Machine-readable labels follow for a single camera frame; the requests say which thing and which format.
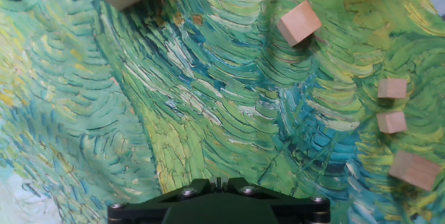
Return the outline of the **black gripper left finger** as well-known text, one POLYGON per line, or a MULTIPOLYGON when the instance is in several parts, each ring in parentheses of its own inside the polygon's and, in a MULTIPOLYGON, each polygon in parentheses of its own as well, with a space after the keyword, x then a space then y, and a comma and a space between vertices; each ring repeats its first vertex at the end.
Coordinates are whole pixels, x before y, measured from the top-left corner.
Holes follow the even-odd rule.
POLYGON ((107 223, 161 223, 171 207, 185 200, 215 193, 218 178, 194 179, 189 185, 141 203, 115 203, 107 209, 107 223))

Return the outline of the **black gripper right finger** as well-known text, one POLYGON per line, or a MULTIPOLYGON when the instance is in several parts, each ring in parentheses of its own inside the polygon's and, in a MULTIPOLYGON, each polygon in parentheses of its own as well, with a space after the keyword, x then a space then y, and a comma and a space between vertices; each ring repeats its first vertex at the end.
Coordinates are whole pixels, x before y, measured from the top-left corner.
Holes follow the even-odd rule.
POLYGON ((263 203, 270 208, 278 223, 330 223, 330 201, 321 196, 294 198, 251 184, 242 177, 220 177, 219 191, 263 203))

